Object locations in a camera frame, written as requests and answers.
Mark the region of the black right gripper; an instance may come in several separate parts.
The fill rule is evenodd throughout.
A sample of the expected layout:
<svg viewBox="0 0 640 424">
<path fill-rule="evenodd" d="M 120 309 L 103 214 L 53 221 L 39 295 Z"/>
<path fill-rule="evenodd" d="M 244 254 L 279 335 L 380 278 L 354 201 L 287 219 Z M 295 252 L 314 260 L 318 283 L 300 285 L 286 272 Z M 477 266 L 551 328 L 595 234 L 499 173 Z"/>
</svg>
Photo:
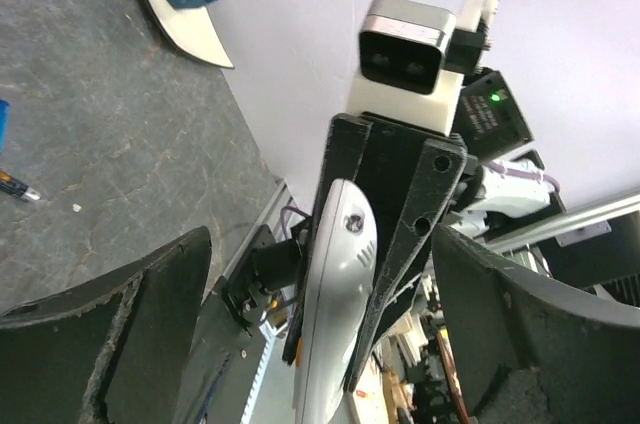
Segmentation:
<svg viewBox="0 0 640 424">
<path fill-rule="evenodd" d="M 444 137 L 370 113 L 334 116 L 311 217 L 295 240 L 300 261 L 283 362 L 296 360 L 310 254 L 332 182 L 346 179 L 363 191 L 378 229 L 373 292 L 345 375 L 344 390 L 352 392 L 373 348 L 412 304 L 407 285 L 423 272 L 424 246 L 466 166 L 467 148 L 457 134 Z"/>
</svg>

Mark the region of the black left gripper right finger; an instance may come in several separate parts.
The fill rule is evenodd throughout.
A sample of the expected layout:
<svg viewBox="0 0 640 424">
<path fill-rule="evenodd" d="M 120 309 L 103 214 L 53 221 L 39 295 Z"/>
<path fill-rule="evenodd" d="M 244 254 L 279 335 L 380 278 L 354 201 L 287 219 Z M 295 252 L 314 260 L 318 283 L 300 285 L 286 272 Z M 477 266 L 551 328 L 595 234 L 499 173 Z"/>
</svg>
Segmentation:
<svg viewBox="0 0 640 424">
<path fill-rule="evenodd" d="M 638 308 L 540 275 L 448 226 L 434 230 L 432 255 L 471 416 L 638 422 Z"/>
</svg>

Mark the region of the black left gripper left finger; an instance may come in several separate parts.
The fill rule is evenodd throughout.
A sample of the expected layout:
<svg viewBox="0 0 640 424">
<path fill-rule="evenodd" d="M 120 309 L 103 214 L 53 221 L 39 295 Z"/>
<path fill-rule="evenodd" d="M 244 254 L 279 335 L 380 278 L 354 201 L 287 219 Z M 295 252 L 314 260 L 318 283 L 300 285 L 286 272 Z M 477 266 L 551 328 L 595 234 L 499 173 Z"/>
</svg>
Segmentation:
<svg viewBox="0 0 640 424">
<path fill-rule="evenodd" d="M 2 422 L 171 422 L 211 254 L 199 227 L 2 313 Z"/>
</svg>

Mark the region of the white remote control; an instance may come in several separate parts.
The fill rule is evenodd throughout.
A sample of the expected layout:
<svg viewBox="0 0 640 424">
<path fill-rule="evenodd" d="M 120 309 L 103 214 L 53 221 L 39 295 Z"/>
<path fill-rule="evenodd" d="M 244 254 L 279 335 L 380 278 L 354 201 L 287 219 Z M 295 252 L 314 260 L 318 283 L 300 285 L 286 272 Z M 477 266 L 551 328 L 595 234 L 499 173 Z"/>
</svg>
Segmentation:
<svg viewBox="0 0 640 424">
<path fill-rule="evenodd" d="M 332 183 L 315 235 L 296 357 L 297 423 L 328 423 L 343 396 L 367 302 L 373 291 L 377 225 L 363 191 Z"/>
</svg>

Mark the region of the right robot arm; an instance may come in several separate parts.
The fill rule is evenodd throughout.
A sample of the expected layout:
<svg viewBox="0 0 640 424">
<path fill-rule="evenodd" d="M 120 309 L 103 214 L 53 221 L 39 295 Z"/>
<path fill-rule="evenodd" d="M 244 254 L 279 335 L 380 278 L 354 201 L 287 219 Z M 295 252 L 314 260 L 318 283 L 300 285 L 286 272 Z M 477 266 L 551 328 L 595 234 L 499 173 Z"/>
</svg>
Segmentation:
<svg viewBox="0 0 640 424">
<path fill-rule="evenodd" d="M 450 136 L 381 113 L 332 119 L 310 230 L 319 226 L 332 182 L 346 179 L 369 200 L 378 236 L 373 291 L 344 389 L 354 390 L 372 348 L 409 309 L 415 294 L 403 288 L 426 266 L 433 227 L 471 204 L 469 195 L 455 197 L 456 185 L 479 190 L 480 167 L 533 139 L 506 81 L 490 68 L 465 79 Z"/>
</svg>

